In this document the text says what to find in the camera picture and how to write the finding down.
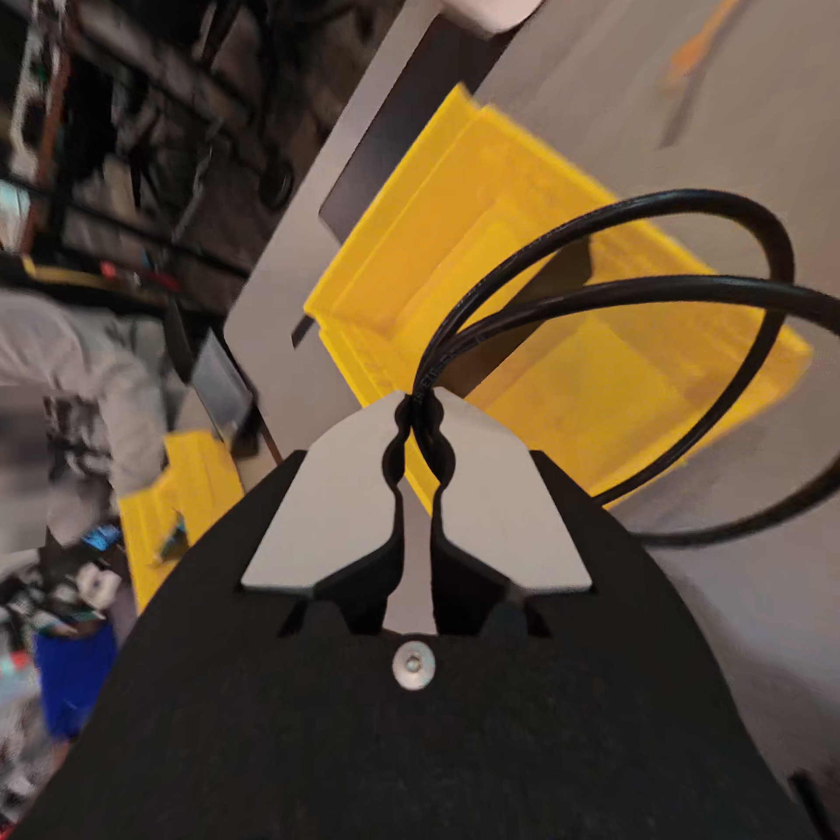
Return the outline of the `yellow plastic bin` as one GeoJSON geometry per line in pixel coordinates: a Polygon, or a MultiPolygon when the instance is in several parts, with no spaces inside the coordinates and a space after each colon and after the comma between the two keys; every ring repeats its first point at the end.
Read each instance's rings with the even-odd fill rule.
{"type": "MultiPolygon", "coordinates": [[[[616,202],[588,174],[457,86],[307,300],[362,407],[408,392],[456,303],[552,228],[616,202]]],[[[501,338],[504,360],[442,385],[595,496],[700,420],[760,326],[756,309],[667,303],[576,314],[501,338]]]]}
{"type": "Polygon", "coordinates": [[[136,612],[184,554],[245,493],[225,445],[207,430],[166,435],[167,464],[148,488],[119,500],[136,612]]]}

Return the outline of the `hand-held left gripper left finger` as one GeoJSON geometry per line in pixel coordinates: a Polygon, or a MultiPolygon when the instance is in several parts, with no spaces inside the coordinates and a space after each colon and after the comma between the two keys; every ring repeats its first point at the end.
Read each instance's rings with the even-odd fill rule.
{"type": "Polygon", "coordinates": [[[407,394],[393,392],[289,457],[242,588],[333,603],[352,632],[377,634],[403,577],[406,440],[407,394]]]}

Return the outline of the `blue plastic bin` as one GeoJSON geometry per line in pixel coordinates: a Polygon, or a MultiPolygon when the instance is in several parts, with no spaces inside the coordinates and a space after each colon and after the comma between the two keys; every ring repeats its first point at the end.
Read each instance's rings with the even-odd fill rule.
{"type": "Polygon", "coordinates": [[[40,701],[50,737],[66,742],[80,735],[117,660],[119,646],[111,619],[73,637],[33,636],[40,701]]]}

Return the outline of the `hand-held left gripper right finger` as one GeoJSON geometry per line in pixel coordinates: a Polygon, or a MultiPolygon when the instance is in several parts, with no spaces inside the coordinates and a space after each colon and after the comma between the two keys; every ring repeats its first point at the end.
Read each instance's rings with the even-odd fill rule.
{"type": "Polygon", "coordinates": [[[503,603],[579,595],[593,580],[532,451],[461,397],[435,388],[426,418],[434,494],[430,560],[440,634],[479,634],[503,603]]]}

